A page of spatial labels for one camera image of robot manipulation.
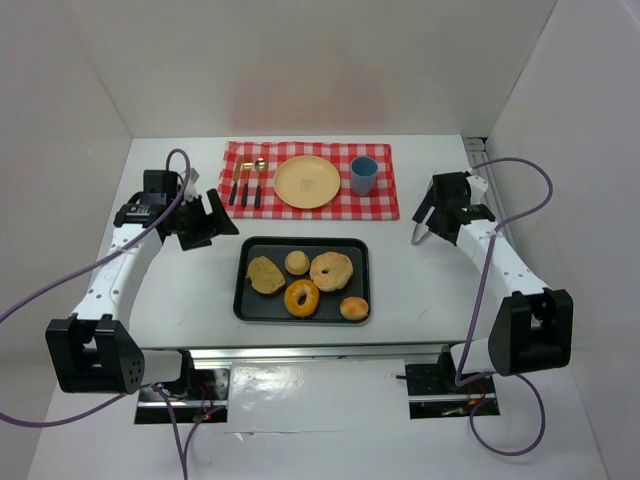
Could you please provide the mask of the pale bagel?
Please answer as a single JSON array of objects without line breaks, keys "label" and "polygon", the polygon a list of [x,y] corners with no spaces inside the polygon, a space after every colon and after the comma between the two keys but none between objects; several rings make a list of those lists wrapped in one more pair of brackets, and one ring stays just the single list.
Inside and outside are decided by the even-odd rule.
[{"label": "pale bagel", "polygon": [[309,275],[317,288],[323,292],[341,290],[354,273],[348,256],[337,252],[326,252],[316,256],[310,264]]}]

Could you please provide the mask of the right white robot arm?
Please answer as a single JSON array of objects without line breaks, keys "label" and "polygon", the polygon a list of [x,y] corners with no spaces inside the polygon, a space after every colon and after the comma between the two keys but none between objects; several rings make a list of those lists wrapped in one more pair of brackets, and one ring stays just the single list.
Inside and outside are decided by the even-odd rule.
[{"label": "right white robot arm", "polygon": [[441,353],[439,365],[457,387],[491,374],[563,368],[571,358],[572,297],[549,287],[519,257],[481,202],[486,189],[486,181],[469,172],[436,174],[412,218],[414,244],[434,234],[480,271],[470,325],[478,323],[485,293],[492,293],[499,305],[487,337],[470,331],[463,343]]}]

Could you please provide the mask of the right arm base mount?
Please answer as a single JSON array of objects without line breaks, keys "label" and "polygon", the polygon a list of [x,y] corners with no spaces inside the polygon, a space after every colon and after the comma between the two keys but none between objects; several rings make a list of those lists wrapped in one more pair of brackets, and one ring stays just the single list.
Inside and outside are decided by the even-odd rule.
[{"label": "right arm base mount", "polygon": [[411,420],[464,418],[473,411],[477,416],[500,415],[496,388],[489,378],[459,387],[453,372],[440,361],[406,364],[395,378],[406,387]]}]

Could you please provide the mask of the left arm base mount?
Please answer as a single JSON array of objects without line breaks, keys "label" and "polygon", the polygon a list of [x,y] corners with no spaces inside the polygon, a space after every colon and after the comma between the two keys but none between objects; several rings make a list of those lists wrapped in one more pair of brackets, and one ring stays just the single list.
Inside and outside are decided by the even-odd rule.
[{"label": "left arm base mount", "polygon": [[191,368],[186,377],[168,385],[159,385],[161,393],[152,387],[139,392],[134,423],[160,425],[171,422],[164,398],[171,404],[178,424],[226,423],[231,369],[229,365]]}]

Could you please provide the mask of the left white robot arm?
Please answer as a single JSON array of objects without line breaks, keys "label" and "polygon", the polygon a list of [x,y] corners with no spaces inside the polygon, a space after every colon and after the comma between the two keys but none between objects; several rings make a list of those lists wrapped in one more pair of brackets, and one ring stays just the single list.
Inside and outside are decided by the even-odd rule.
[{"label": "left white robot arm", "polygon": [[185,351],[143,351],[129,333],[135,299],[164,240],[177,236],[183,250],[236,235],[216,190],[175,209],[126,205],[116,215],[112,247],[89,290],[65,319],[53,319],[45,340],[60,388],[66,393],[133,394],[147,384],[179,380],[190,365]]}]

